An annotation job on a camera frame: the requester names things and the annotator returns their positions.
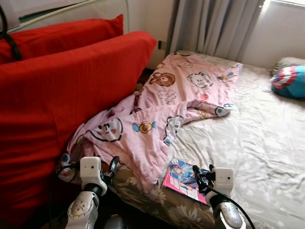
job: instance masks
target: pillow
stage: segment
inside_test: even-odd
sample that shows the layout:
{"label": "pillow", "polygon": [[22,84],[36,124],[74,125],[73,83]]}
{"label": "pillow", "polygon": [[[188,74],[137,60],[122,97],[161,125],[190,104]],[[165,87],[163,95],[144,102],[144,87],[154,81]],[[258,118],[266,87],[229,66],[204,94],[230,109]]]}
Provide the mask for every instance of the pillow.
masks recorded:
{"label": "pillow", "polygon": [[[23,60],[63,52],[123,35],[123,15],[112,20],[89,19],[12,33]],[[13,62],[11,47],[0,41],[0,64]]]}
{"label": "pillow", "polygon": [[300,65],[305,65],[305,60],[304,59],[299,59],[295,57],[285,57],[280,59],[272,68],[271,74],[274,75],[277,71],[289,67],[289,66],[300,66]]}
{"label": "pillow", "polygon": [[272,90],[282,96],[305,98],[305,66],[283,68],[272,78]]}
{"label": "pillow", "polygon": [[3,219],[20,225],[47,203],[49,177],[71,135],[82,122],[133,93],[156,43],[146,32],[132,32],[0,65]]}

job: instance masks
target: wire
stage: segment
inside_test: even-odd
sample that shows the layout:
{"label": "wire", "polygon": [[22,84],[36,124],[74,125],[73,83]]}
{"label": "wire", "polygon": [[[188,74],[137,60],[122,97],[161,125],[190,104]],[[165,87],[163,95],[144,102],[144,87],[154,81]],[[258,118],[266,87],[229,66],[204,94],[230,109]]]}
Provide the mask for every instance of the wire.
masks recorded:
{"label": "wire", "polygon": [[63,216],[63,214],[67,213],[67,210],[64,210],[58,217],[56,217],[56,219],[54,220],[54,222],[52,223],[52,226],[49,227],[50,229],[53,229],[56,225],[56,222],[60,219],[60,217]]}
{"label": "wire", "polygon": [[60,170],[56,173],[55,178],[53,179],[51,190],[50,190],[50,193],[49,193],[49,204],[48,204],[49,205],[49,228],[50,229],[51,229],[51,221],[52,221],[52,206],[51,206],[52,193],[53,193],[54,186],[55,186],[55,183],[56,183],[56,180],[57,180],[58,176],[66,168],[78,168],[78,166],[77,166],[77,164],[75,164],[75,165],[68,165],[68,166],[64,166],[64,167],[60,168]]}
{"label": "wire", "polygon": [[0,32],[0,40],[4,38],[9,43],[10,47],[12,48],[12,51],[15,55],[16,60],[21,61],[22,57],[21,57],[21,53],[18,49],[17,44],[12,39],[12,37],[8,35],[8,21],[6,19],[5,13],[4,13],[1,5],[0,5],[0,16],[1,16],[1,20],[2,20],[2,32]]}
{"label": "wire", "polygon": [[250,217],[248,216],[248,214],[246,213],[246,211],[238,204],[236,203],[234,200],[232,200],[231,198],[227,197],[226,195],[222,194],[221,192],[218,192],[217,190],[215,190],[214,188],[206,185],[202,180],[200,180],[201,184],[203,184],[205,187],[207,187],[210,191],[213,191],[214,193],[218,194],[218,195],[221,195],[223,198],[229,200],[231,203],[233,203],[234,205],[236,205],[240,210],[241,212],[244,214],[244,216],[247,218],[248,222],[250,223],[250,226],[252,227],[252,229],[255,229],[255,226],[253,224],[253,222],[251,221]]}

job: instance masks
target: wall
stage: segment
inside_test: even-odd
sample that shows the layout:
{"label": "wall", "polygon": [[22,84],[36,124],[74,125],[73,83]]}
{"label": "wall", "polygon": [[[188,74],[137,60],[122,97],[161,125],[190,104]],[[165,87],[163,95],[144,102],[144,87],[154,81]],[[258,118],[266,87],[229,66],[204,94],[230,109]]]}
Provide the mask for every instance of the wall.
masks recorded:
{"label": "wall", "polygon": [[271,1],[262,10],[242,62],[268,68],[287,56],[305,59],[305,7]]}
{"label": "wall", "polygon": [[[166,42],[173,0],[128,0],[130,31],[146,31]],[[153,51],[147,68],[154,69],[164,59],[165,50]]]}

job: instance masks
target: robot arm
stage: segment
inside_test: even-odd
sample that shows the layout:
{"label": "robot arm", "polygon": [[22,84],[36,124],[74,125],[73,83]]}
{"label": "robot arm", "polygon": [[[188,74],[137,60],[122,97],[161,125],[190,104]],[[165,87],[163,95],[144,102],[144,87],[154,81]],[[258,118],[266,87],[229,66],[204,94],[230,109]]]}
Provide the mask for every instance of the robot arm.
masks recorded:
{"label": "robot arm", "polygon": [[98,217],[99,197],[106,194],[119,157],[110,163],[110,171],[103,173],[101,158],[88,156],[81,159],[81,180],[83,191],[77,196],[68,209],[68,224],[66,229],[93,229]]}
{"label": "robot arm", "polygon": [[[205,194],[207,204],[213,209],[215,228],[245,229],[244,218],[238,212],[237,207],[229,201],[233,189],[233,170],[216,168],[210,165],[210,172],[201,173],[197,166],[193,166],[193,171],[197,179],[199,192]],[[203,178],[208,180],[208,185],[205,184]]]}

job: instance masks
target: blue pillow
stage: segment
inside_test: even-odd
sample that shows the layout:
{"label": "blue pillow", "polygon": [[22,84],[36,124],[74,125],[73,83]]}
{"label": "blue pillow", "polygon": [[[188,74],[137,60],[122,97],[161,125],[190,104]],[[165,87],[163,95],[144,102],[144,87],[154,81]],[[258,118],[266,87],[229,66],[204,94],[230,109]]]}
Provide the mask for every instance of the blue pillow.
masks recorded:
{"label": "blue pillow", "polygon": [[305,66],[290,66],[279,70],[272,78],[272,90],[282,96],[305,98]]}

